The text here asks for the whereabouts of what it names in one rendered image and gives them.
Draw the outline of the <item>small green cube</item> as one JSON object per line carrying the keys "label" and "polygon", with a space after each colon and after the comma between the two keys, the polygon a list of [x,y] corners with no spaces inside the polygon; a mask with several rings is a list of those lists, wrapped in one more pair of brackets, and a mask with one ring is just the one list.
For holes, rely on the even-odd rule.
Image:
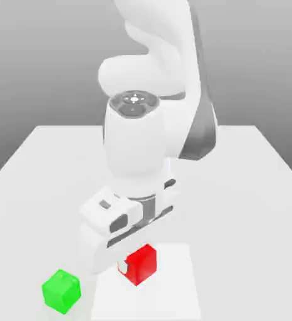
{"label": "small green cube", "polygon": [[62,269],[57,270],[41,286],[44,303],[61,314],[81,298],[80,279]]}

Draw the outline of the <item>small red cube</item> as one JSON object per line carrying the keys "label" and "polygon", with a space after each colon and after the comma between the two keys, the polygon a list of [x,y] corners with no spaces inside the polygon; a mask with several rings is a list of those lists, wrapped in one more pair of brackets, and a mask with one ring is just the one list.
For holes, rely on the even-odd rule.
{"label": "small red cube", "polygon": [[133,285],[138,286],[157,271],[157,252],[146,244],[129,254],[125,261],[128,271],[125,276]]}

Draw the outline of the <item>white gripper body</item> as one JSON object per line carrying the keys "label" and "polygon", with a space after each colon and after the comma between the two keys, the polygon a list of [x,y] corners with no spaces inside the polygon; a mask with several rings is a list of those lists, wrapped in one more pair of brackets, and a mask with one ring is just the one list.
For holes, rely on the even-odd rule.
{"label": "white gripper body", "polygon": [[163,235],[174,217],[177,181],[170,178],[158,193],[121,197],[103,187],[81,207],[79,248],[83,265],[99,274],[146,243]]}

